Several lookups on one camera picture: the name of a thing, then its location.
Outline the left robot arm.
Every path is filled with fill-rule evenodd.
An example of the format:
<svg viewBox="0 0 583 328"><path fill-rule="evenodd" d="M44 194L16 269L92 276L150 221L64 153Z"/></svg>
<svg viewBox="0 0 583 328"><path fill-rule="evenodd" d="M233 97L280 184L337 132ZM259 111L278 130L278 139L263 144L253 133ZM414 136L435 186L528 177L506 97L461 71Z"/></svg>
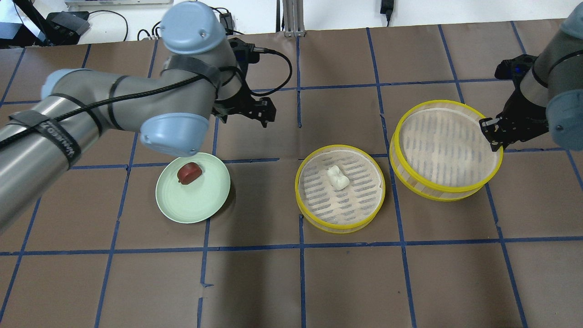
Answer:
<svg viewBox="0 0 583 328"><path fill-rule="evenodd" d="M251 91L235 53L236 46L254 46L228 39L210 6L181 2L160 26L170 55L159 77L60 69L42 85L40 102L9 116L1 129L2 231L109 129L139 133L153 151L190 157L210 116L242 115L263 127L275 121L273 102Z"/></svg>

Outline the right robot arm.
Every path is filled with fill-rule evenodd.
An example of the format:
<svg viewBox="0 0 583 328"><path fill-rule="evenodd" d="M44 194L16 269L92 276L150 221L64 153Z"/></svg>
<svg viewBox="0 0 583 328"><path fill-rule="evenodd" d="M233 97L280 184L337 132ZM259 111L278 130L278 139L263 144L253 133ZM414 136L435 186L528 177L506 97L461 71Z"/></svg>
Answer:
<svg viewBox="0 0 583 328"><path fill-rule="evenodd" d="M559 147L583 149L583 6L564 19L538 56L502 60L494 76L514 91L495 118L479 121L493 152L550 133Z"/></svg>

